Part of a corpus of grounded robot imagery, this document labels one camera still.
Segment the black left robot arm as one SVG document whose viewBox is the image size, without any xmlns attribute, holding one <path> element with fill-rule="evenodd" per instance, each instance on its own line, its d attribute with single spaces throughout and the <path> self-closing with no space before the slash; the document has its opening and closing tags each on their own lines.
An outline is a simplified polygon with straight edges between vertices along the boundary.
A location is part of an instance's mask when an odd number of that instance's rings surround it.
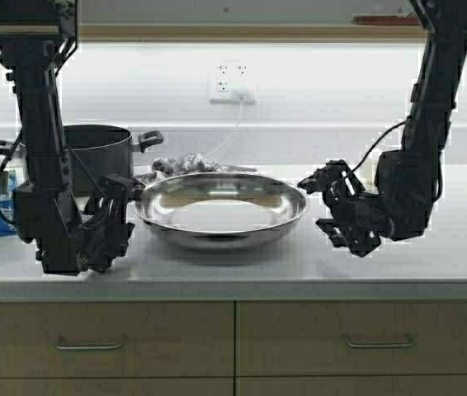
<svg viewBox="0 0 467 396">
<path fill-rule="evenodd" d="M 103 273 L 123 257 L 134 225 L 128 204 L 139 184 L 110 175 L 84 209 L 73 194 L 56 78 L 78 47 L 76 1 L 0 1 L 0 64 L 17 98 L 27 177 L 12 194 L 19 238 L 37 247 L 47 274 Z"/>
</svg>

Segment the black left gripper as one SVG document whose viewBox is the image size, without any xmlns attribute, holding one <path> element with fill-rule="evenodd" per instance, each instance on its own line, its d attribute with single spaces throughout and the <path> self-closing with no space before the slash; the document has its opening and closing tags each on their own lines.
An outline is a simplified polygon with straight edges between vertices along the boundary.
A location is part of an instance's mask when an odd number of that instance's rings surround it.
<svg viewBox="0 0 467 396">
<path fill-rule="evenodd" d="M 107 272 L 117 257 L 124 257 L 134 224 L 127 206 L 141 199 L 144 184 L 136 178 L 110 174 L 100 179 L 101 198 L 80 200 L 80 222 L 65 234 L 41 241 L 39 253 L 45 274 Z"/>
</svg>

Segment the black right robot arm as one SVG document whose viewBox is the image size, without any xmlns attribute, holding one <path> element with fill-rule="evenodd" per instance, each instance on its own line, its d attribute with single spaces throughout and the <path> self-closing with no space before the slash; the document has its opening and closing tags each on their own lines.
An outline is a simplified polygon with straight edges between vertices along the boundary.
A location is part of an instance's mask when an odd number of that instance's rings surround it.
<svg viewBox="0 0 467 396">
<path fill-rule="evenodd" d="M 467 57 L 467 1 L 414 1 L 427 41 L 401 146 L 384 151 L 375 169 L 374 192 L 357 177 L 357 167 L 331 160 L 300 181 L 308 194 L 321 193 L 330 218 L 317 226 L 335 248 L 364 257 L 382 239 L 402 241 L 424 234 L 441 197 L 441 155 L 456 108 Z"/>
</svg>

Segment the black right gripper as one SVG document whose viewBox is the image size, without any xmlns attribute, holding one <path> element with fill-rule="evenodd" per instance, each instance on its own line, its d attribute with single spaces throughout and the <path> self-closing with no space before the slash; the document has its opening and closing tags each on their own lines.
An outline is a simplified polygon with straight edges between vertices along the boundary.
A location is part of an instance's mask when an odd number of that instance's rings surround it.
<svg viewBox="0 0 467 396">
<path fill-rule="evenodd" d="M 365 257 L 381 244 L 380 236 L 392 229 L 388 216 L 380 210 L 376 194 L 365 189 L 355 170 L 344 160 L 331 160 L 324 167 L 297 183 L 307 194 L 323 193 L 331 219 L 318 219 L 316 225 L 335 248 L 347 248 Z"/>
</svg>

